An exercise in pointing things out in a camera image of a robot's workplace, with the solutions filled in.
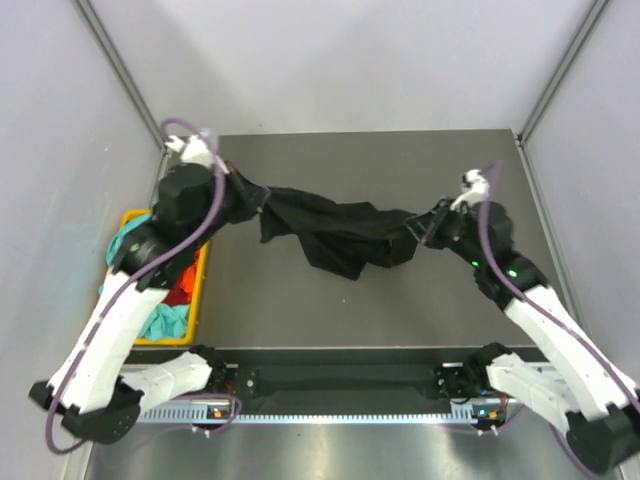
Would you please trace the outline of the black t-shirt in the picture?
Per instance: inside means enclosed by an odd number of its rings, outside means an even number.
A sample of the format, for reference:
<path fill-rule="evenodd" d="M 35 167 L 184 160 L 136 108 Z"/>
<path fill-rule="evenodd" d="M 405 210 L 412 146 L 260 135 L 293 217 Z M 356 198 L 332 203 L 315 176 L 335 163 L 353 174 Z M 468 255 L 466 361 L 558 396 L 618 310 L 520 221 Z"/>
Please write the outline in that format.
<path fill-rule="evenodd" d="M 260 214 L 261 242 L 294 235 L 311 266 L 356 281 L 367 265 L 389 269 L 412 260 L 418 241 L 405 226 L 412 216 L 273 187 Z"/>

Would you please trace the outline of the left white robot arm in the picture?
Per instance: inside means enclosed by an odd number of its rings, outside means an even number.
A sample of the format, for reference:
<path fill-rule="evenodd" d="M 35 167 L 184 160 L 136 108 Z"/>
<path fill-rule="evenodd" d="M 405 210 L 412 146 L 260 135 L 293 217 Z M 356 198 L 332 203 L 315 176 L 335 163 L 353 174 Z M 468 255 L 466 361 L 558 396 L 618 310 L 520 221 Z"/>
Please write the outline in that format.
<path fill-rule="evenodd" d="M 30 399 L 46 411 L 45 441 L 55 454 L 60 424 L 80 442 L 113 444 L 139 416 L 183 395 L 216 396 L 227 374 L 212 348 L 196 346 L 165 363 L 133 374 L 122 367 L 142 327 L 164 302 L 195 254 L 225 225 L 261 212 L 270 190 L 231 165 L 182 162 L 157 186 L 151 216 L 123 239 L 94 311 L 71 353 Z"/>

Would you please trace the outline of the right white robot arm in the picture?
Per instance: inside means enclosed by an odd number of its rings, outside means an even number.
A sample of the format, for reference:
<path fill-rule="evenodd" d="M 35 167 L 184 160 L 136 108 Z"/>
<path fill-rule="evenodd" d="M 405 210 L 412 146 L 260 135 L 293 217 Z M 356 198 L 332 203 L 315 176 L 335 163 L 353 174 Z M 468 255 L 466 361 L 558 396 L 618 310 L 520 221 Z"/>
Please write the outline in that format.
<path fill-rule="evenodd" d="M 504 392 L 546 420 L 580 463 L 604 475 L 639 452 L 639 385 L 617 368 L 563 306 L 545 275 L 514 247 L 513 222 L 491 201 L 452 209 L 441 200 L 405 225 L 419 244 L 449 249 L 473 268 L 479 290 L 534 342 L 548 375 L 498 343 L 466 362 L 476 394 Z"/>

